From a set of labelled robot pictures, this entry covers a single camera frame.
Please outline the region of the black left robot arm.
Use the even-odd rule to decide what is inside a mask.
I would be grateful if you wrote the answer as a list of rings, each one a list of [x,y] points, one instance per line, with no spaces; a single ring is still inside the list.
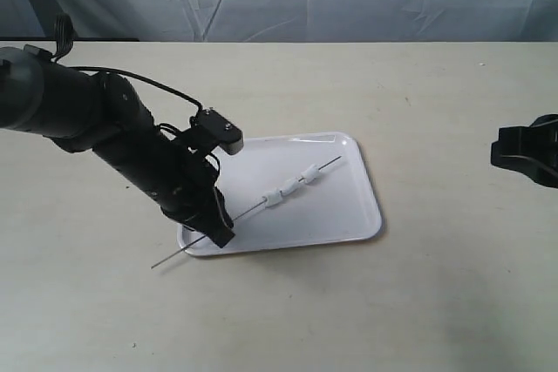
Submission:
[[[36,46],[3,47],[1,126],[48,138],[68,153],[92,151],[169,219],[225,247],[235,236],[234,222],[216,187],[220,167],[209,160],[215,148],[238,153],[242,131],[195,99],[188,129],[156,123],[131,78],[181,95],[129,71],[66,67]]]

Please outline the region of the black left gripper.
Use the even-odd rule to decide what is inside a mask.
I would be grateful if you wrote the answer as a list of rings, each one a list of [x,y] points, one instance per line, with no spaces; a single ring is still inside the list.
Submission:
[[[165,214],[202,233],[217,230],[213,242],[225,247],[235,233],[223,195],[214,186],[216,168],[165,136],[150,138],[150,152],[155,164],[154,177],[162,188],[158,192],[159,203]]]

